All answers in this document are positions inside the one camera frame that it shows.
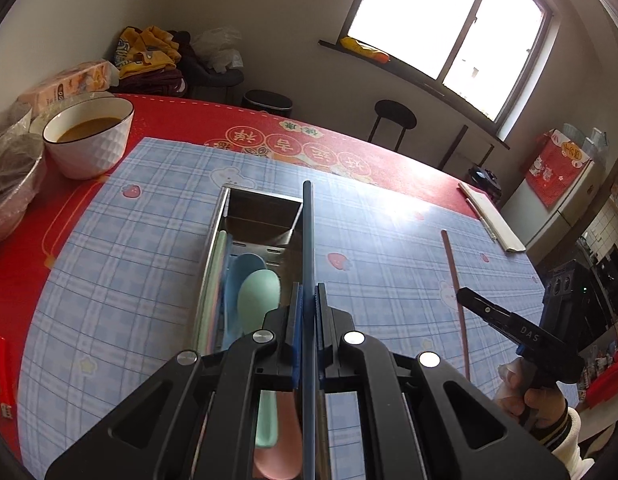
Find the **right hand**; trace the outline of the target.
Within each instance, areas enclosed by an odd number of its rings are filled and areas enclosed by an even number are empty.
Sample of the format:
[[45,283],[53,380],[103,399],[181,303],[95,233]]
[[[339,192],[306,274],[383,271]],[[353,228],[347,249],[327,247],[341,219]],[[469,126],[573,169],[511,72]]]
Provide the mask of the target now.
[[559,388],[529,387],[522,390],[524,375],[521,358],[500,365],[498,373],[501,383],[493,401],[510,418],[519,422],[525,411],[535,412],[536,422],[532,428],[537,430],[548,429],[563,420],[567,403]]

